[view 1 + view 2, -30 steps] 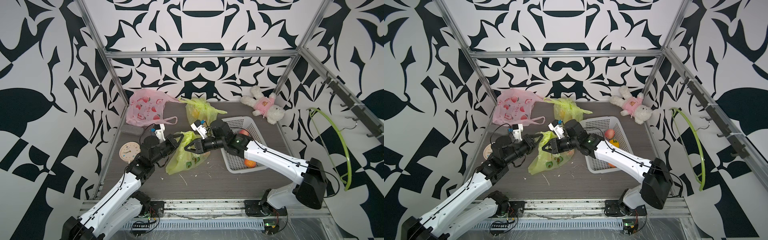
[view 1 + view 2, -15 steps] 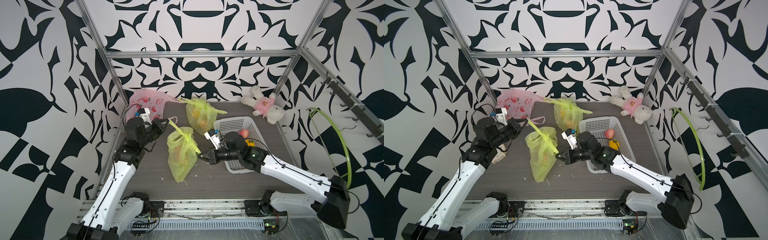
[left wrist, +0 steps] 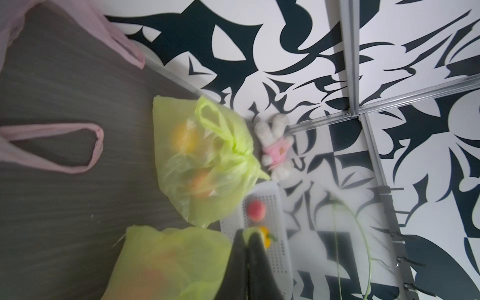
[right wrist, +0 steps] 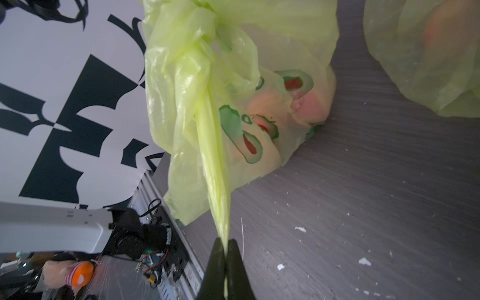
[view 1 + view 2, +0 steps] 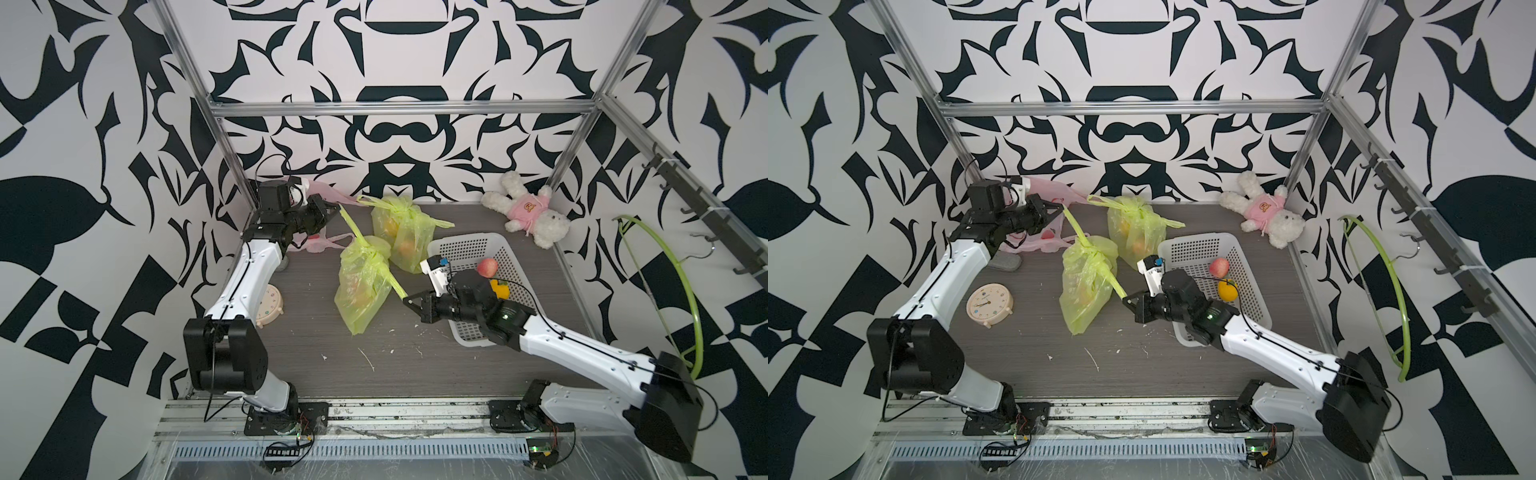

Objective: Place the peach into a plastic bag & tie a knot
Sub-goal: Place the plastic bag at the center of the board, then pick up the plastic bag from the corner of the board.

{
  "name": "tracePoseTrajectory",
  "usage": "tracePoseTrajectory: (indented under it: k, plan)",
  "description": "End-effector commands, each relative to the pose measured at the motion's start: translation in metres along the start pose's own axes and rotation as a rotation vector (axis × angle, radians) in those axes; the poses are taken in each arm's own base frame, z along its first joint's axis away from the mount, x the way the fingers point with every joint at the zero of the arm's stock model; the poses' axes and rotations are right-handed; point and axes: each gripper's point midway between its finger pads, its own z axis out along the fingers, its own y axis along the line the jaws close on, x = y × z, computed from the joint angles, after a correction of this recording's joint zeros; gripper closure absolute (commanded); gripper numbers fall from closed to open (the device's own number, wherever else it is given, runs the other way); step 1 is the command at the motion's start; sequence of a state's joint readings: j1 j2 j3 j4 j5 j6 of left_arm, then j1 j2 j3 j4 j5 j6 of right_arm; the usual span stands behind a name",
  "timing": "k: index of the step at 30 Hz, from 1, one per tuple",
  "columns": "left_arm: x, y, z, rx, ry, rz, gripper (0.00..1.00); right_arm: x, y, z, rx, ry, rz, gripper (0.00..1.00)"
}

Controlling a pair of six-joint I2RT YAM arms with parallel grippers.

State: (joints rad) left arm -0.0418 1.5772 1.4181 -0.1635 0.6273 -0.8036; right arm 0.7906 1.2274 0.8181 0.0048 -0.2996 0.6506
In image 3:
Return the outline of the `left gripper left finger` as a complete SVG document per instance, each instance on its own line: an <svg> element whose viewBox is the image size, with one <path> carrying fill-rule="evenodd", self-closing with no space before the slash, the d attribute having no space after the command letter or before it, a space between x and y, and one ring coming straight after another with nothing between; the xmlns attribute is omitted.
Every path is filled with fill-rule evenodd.
<svg viewBox="0 0 480 300"><path fill-rule="evenodd" d="M243 230L236 231L221 286L214 300L246 300L248 295L248 249Z"/></svg>

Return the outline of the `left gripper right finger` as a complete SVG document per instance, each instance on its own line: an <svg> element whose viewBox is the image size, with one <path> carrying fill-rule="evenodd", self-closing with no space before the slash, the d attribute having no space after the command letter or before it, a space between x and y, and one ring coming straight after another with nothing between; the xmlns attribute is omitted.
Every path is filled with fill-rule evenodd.
<svg viewBox="0 0 480 300"><path fill-rule="evenodd" d="M248 299L282 300L260 233L253 233L248 241Z"/></svg>

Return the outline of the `green plastic bag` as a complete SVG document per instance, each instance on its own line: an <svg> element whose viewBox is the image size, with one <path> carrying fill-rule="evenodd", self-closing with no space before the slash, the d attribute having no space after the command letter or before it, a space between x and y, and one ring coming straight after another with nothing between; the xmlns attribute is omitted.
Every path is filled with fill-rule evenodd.
<svg viewBox="0 0 480 300"><path fill-rule="evenodd" d="M248 241L253 233L243 237ZM158 231L131 226L114 266L105 300L213 300L223 281L233 241L210 229Z"/></svg>
<svg viewBox="0 0 480 300"><path fill-rule="evenodd" d="M205 97L156 96L152 120L158 186L191 225L228 217L258 180L270 179L237 112Z"/></svg>

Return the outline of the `pink peach top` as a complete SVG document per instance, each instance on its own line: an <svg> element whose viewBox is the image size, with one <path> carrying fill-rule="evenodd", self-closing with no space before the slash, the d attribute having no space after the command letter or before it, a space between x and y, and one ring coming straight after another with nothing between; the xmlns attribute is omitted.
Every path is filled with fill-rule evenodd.
<svg viewBox="0 0 480 300"><path fill-rule="evenodd" d="M266 205L260 200L251 201L247 205L247 216L253 222L261 222L266 216Z"/></svg>

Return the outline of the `white plastic basket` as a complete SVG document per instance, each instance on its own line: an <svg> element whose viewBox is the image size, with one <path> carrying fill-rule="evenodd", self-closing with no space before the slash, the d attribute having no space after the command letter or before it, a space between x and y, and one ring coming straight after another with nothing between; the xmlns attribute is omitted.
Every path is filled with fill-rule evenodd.
<svg viewBox="0 0 480 300"><path fill-rule="evenodd" d="M283 217L284 197L285 194L277 183L261 182L247 194L232 214L220 221L220 228L230 241L234 240L237 230L246 229L246 237L255 231L260 233L276 286L282 298L289 300L293 295L293 273ZM261 221L253 221L248 214L250 204L255 202L261 202L265 206L266 213Z"/></svg>

